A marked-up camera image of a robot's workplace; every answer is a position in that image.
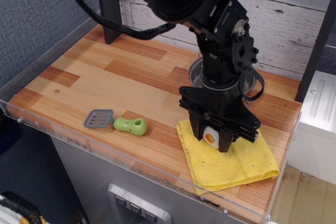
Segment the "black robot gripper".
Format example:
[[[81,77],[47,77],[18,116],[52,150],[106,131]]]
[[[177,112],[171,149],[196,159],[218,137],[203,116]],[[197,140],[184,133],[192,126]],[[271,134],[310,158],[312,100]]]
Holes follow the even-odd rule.
[[[242,137],[250,142],[258,138],[261,122],[246,108],[235,84],[224,90],[181,86],[180,106],[189,112],[194,136],[200,141],[206,126],[219,131],[219,151],[227,153]]]

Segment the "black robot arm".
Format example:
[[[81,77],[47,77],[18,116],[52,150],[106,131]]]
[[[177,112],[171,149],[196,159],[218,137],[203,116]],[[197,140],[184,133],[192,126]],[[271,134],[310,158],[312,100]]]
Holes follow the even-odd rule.
[[[188,110],[194,136],[214,130],[215,145],[226,153],[242,137],[254,142],[261,122],[245,107],[255,101],[244,90],[258,49],[249,34],[249,19],[238,0],[145,0],[152,12],[170,24],[182,24],[196,35],[202,55],[200,87],[182,86],[180,105]]]

